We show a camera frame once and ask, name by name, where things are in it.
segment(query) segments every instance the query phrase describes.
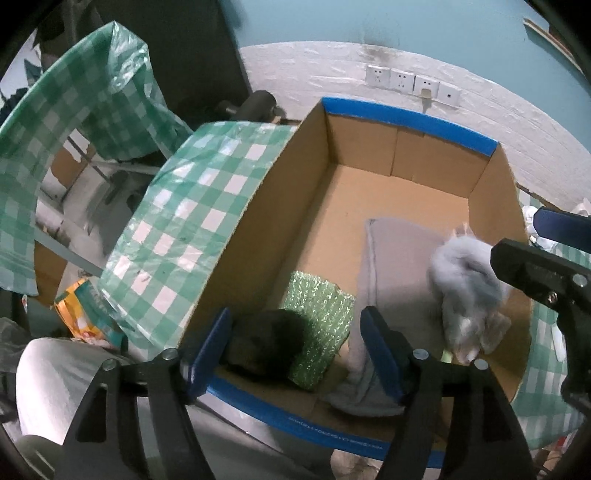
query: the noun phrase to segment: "electrical outlet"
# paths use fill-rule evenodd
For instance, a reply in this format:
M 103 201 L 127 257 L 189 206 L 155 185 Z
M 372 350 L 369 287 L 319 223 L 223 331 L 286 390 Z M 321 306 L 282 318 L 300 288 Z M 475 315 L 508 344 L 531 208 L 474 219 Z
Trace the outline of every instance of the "electrical outlet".
M 367 65 L 365 67 L 365 83 L 370 87 L 388 88 L 390 83 L 390 69 Z
M 457 106 L 460 101 L 461 92 L 462 91 L 459 88 L 454 87 L 453 85 L 441 83 L 435 100 L 440 103 L 445 103 L 446 105 Z
M 414 81 L 413 94 L 435 100 L 439 90 L 439 81 L 417 75 Z
M 402 93 L 412 93 L 414 87 L 414 75 L 398 70 L 390 70 L 390 88 Z

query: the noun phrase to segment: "blue tape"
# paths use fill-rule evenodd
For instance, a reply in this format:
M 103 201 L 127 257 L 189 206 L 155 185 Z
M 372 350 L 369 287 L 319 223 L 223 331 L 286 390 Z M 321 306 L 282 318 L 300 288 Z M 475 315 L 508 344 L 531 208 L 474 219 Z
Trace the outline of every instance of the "blue tape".
M 362 102 L 345 98 L 324 97 L 322 105 L 326 113 L 333 115 L 354 116 L 374 120 L 398 127 L 409 127 L 434 137 L 469 148 L 490 157 L 499 142 L 469 128 L 461 127 L 440 118 L 424 113 L 405 110 L 379 103 Z
M 390 444 L 379 440 L 348 435 L 310 423 L 264 402 L 227 380 L 214 376 L 207 391 L 223 402 L 283 432 L 316 445 L 355 453 L 364 457 L 384 460 Z M 428 468 L 441 468 L 445 452 L 434 450 L 429 456 Z

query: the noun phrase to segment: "fur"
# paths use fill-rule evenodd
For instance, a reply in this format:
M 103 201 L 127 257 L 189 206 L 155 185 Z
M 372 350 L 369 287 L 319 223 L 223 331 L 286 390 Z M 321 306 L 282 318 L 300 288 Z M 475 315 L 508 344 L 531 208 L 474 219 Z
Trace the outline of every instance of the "fur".
M 239 317 L 232 326 L 222 362 L 256 380 L 284 380 L 304 348 L 305 328 L 305 319 L 290 310 Z

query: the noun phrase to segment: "green gingham tablecloth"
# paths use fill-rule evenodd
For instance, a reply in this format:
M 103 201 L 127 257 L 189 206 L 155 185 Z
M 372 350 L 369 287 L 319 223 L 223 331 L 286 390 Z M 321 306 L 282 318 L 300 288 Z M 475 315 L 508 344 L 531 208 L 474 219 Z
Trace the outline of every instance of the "green gingham tablecloth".
M 521 206 L 541 207 L 541 203 L 518 190 Z M 591 267 L 589 254 L 558 244 L 552 253 L 586 268 Z M 557 313 L 534 302 L 530 324 L 531 347 L 527 368 L 511 406 L 517 414 L 530 449 L 546 446 L 581 426 L 582 413 L 560 396 L 566 377 L 566 361 L 559 362 L 554 351 L 551 327 Z
M 178 346 L 246 206 L 295 129 L 203 125 L 155 176 L 98 282 L 136 355 Z
M 78 128 L 107 159 L 168 158 L 189 137 L 166 108 L 146 44 L 112 22 L 78 42 L 0 127 L 0 287 L 37 295 L 37 194 L 55 153 Z

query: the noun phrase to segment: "white wall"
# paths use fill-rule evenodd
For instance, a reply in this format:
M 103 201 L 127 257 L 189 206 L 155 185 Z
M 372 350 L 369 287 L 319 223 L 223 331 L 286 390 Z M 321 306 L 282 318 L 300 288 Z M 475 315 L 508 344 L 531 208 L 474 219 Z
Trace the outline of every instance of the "white wall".
M 302 119 L 322 96 L 400 106 L 443 118 L 503 143 L 517 182 L 570 210 L 591 198 L 591 154 L 539 108 L 468 70 L 394 48 L 332 41 L 242 47 L 253 90 L 270 91 L 288 118 Z M 462 89 L 457 108 L 365 84 L 367 64 L 423 74 Z

